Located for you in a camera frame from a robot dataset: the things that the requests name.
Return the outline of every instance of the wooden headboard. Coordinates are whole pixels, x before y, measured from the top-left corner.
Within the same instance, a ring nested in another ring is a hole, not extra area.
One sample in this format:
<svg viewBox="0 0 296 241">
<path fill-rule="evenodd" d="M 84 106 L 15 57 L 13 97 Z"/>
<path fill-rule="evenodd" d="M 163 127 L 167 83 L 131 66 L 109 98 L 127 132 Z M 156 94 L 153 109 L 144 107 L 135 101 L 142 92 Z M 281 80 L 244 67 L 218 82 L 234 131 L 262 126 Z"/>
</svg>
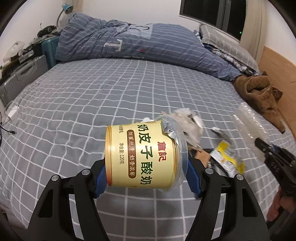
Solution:
<svg viewBox="0 0 296 241">
<path fill-rule="evenodd" d="M 274 87 L 283 91 L 278 108 L 296 139 L 296 66 L 265 46 L 259 69 L 266 71 Z"/>
</svg>

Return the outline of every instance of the human hand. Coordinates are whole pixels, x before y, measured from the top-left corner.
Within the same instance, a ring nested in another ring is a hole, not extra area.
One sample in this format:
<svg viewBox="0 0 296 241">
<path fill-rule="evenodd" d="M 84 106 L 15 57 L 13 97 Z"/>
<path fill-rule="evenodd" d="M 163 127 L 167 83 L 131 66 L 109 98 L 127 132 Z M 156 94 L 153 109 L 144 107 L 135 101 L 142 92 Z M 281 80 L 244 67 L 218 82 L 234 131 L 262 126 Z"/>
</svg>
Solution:
<svg viewBox="0 0 296 241">
<path fill-rule="evenodd" d="M 272 222 L 279 215 L 279 208 L 283 207 L 285 210 L 288 210 L 290 213 L 296 208 L 296 200 L 293 197 L 281 196 L 281 187 L 279 187 L 278 192 L 274 197 L 274 201 L 267 213 L 267 220 Z"/>
</svg>

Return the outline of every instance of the white charger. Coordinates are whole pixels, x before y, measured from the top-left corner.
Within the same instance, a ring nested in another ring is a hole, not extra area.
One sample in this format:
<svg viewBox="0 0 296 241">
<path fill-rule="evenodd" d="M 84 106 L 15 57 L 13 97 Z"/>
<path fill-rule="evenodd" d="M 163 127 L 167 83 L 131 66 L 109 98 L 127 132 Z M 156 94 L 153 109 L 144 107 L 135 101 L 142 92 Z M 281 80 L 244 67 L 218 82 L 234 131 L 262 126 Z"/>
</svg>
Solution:
<svg viewBox="0 0 296 241">
<path fill-rule="evenodd" d="M 7 116 L 10 121 L 14 121 L 17 118 L 17 114 L 19 112 L 19 107 L 15 105 L 12 109 L 7 113 Z"/>
</svg>

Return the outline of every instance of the window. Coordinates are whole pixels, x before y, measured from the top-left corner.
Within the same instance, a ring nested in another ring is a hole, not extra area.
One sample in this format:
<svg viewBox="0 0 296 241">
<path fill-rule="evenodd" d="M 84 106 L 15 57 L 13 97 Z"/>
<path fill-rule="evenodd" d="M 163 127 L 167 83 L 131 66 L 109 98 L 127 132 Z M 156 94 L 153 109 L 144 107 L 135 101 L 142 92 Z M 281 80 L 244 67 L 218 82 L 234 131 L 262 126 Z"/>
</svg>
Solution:
<svg viewBox="0 0 296 241">
<path fill-rule="evenodd" d="M 246 0 L 182 0 L 180 15 L 214 25 L 240 40 Z"/>
</svg>

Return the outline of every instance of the brown towel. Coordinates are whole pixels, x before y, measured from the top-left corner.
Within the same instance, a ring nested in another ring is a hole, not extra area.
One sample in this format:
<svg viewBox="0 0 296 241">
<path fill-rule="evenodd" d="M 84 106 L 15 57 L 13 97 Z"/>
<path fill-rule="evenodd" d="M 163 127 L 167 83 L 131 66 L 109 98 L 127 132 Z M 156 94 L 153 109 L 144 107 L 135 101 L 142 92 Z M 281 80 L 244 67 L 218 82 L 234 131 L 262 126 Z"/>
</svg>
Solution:
<svg viewBox="0 0 296 241">
<path fill-rule="evenodd" d="M 268 76 L 266 71 L 263 71 L 262 75 Z M 278 103 L 281 97 L 283 96 L 283 91 L 280 91 L 279 89 L 275 88 L 274 86 L 272 87 L 272 94 L 274 95 L 274 98 L 276 102 Z"/>
<path fill-rule="evenodd" d="M 272 83 L 268 76 L 240 75 L 234 81 L 234 87 L 240 96 L 259 114 L 273 124 L 281 133 L 285 126 L 281 121 L 276 100 L 272 93 Z"/>
</svg>

